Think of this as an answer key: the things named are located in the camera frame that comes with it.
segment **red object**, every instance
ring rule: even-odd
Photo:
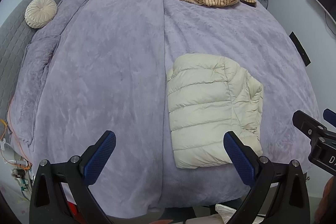
[[[336,181],[335,178],[336,178],[336,176],[333,176],[330,180],[328,180],[327,184],[324,187],[322,199],[320,201],[319,207],[317,208],[317,210],[315,212],[316,223],[320,222],[321,218],[323,217],[323,215],[327,211],[328,198],[329,198],[330,191],[333,187],[333,183],[334,183],[334,181]]]
[[[73,204],[71,202],[68,201],[68,206],[71,210],[71,213],[75,216],[76,214],[78,214],[78,210],[77,210],[77,206],[76,204]]]
[[[154,221],[150,224],[169,224],[170,222],[173,222],[172,220],[158,220],[158,221]]]

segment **quilted headboard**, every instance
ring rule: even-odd
[[[7,119],[7,110],[14,95],[17,77],[26,46],[37,29],[25,22],[25,11],[32,0],[23,0],[0,27],[0,118]],[[0,123],[0,136],[4,126]]]

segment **lavender fleece blanket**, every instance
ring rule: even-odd
[[[309,140],[291,118],[298,109],[320,117],[305,66],[283,28],[260,4],[209,8],[179,0],[59,4],[26,50],[8,115],[33,170],[42,159],[81,155],[112,130],[117,146],[90,186],[108,215],[131,218],[153,207],[215,204],[245,194],[230,164],[175,166],[165,72],[178,56],[194,52],[229,57],[264,85],[264,155],[297,159],[306,172]],[[20,152],[14,138],[11,143]]]

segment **cream round cushion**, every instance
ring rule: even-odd
[[[54,18],[57,4],[54,0],[33,0],[25,12],[25,21],[32,28],[42,28]]]

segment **bedsheet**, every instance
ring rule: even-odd
[[[185,53],[226,56],[246,68],[264,85],[264,155],[277,162],[298,159],[304,172],[310,167],[309,140],[291,117],[301,109],[319,119],[315,95],[295,46],[259,3],[209,8],[179,0],[63,0],[32,43],[54,43],[46,37],[55,35],[60,38],[48,70],[23,63],[44,72],[44,83],[34,107],[14,95],[11,127],[34,171],[42,159],[67,161],[105,130],[114,131],[117,146],[90,186],[106,214],[131,218],[149,208],[215,204],[248,191],[233,165],[175,166],[165,73]],[[17,92],[36,92],[30,85],[19,75]],[[20,152],[14,138],[11,143]]]

